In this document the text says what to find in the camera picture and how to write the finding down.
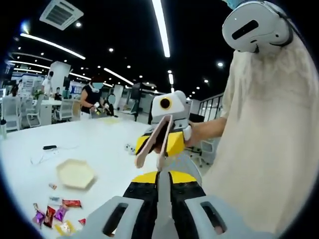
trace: beige shirt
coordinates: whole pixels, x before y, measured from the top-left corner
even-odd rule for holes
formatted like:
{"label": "beige shirt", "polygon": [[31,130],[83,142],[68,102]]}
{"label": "beige shirt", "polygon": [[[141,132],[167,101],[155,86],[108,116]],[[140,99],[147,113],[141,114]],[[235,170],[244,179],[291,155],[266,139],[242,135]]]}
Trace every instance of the beige shirt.
{"label": "beige shirt", "polygon": [[319,85],[301,40],[276,56],[235,52],[223,97],[227,124],[203,188],[257,231],[281,234],[319,166]]}

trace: yellow candy wrapper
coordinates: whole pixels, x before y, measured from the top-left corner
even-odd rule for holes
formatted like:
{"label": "yellow candy wrapper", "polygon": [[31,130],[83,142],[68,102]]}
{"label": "yellow candy wrapper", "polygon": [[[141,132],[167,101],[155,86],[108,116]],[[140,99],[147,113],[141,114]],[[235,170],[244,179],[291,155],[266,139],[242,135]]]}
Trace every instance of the yellow candy wrapper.
{"label": "yellow candy wrapper", "polygon": [[66,220],[62,224],[55,224],[54,227],[60,233],[61,236],[70,236],[73,233],[75,233],[74,226],[68,220]]}

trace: white vr headset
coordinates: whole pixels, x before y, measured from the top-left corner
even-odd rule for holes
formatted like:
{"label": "white vr headset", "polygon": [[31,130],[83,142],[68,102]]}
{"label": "white vr headset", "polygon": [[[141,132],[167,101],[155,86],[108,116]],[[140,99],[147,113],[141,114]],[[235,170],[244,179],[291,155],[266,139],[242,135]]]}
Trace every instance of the white vr headset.
{"label": "white vr headset", "polygon": [[234,50],[251,53],[277,52],[290,44],[294,27],[285,12],[267,1],[245,1],[226,18],[222,33]]}

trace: desk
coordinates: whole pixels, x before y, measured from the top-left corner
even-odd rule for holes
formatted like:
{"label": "desk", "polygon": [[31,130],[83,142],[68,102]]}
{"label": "desk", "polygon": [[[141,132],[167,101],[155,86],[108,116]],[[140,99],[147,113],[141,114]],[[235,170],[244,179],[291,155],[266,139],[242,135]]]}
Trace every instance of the desk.
{"label": "desk", "polygon": [[[35,215],[33,203],[46,211],[49,196],[81,200],[83,208],[70,209],[65,216],[81,229],[79,219],[87,217],[113,196],[122,195],[136,176],[157,170],[154,153],[142,169],[136,169],[134,156],[124,150],[126,143],[136,141],[148,127],[130,120],[107,124],[102,119],[91,119],[12,132],[1,145],[3,176],[28,220]],[[61,148],[55,154],[44,153],[42,147],[52,144]],[[14,145],[23,147],[12,150]],[[31,159],[38,162],[42,155],[47,160],[39,165],[30,163]],[[98,179],[90,190],[66,189],[59,182],[55,167],[67,158],[86,160],[94,169]],[[49,183],[56,184],[57,189],[52,190]],[[41,233],[46,239],[58,236],[55,229],[45,226]]]}

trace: phone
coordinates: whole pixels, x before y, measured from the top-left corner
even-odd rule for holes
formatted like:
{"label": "phone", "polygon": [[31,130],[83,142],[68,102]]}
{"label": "phone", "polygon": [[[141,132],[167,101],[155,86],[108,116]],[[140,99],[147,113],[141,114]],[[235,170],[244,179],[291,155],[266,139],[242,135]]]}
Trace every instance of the phone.
{"label": "phone", "polygon": [[48,150],[48,149],[53,149],[53,148],[57,148],[56,145],[48,145],[48,146],[44,146],[43,150]]}

